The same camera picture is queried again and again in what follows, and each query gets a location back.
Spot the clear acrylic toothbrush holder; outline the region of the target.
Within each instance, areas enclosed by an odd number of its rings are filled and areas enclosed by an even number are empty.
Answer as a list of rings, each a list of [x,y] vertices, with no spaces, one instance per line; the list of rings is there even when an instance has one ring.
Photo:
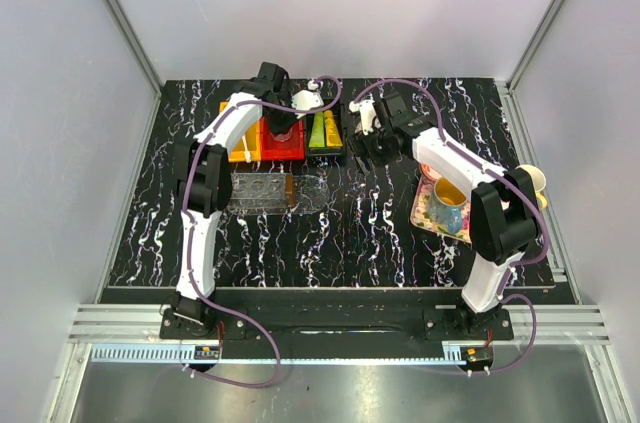
[[[249,212],[286,210],[296,204],[295,182],[290,173],[233,173],[227,210]]]

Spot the clear plastic cup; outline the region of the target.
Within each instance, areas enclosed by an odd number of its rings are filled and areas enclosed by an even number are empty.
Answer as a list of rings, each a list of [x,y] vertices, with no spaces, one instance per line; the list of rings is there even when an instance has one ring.
[[[276,143],[285,143],[287,141],[289,141],[293,135],[293,131],[294,128],[291,127],[289,128],[287,131],[283,132],[283,133],[279,133],[279,134],[271,134],[271,138],[276,142]]]

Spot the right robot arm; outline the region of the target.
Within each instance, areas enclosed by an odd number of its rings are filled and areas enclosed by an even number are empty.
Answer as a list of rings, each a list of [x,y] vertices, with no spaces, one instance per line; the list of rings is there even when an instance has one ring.
[[[349,111],[358,121],[349,145],[366,169],[400,155],[446,178],[470,203],[470,240],[475,258],[469,278],[446,324],[468,339],[486,332],[504,299],[516,264],[543,231],[531,175],[506,170],[474,154],[443,127],[442,117],[419,114],[398,93],[357,97]]]

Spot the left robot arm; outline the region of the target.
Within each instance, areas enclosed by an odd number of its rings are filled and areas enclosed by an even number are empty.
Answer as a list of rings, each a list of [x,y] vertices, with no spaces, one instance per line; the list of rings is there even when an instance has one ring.
[[[232,195],[229,153],[264,116],[284,132],[297,121],[291,110],[288,72],[269,62],[261,64],[257,76],[236,84],[225,108],[208,126],[176,146],[174,175],[183,242],[180,276],[170,308],[195,338],[211,335],[217,323],[205,300],[215,289],[217,225]]]

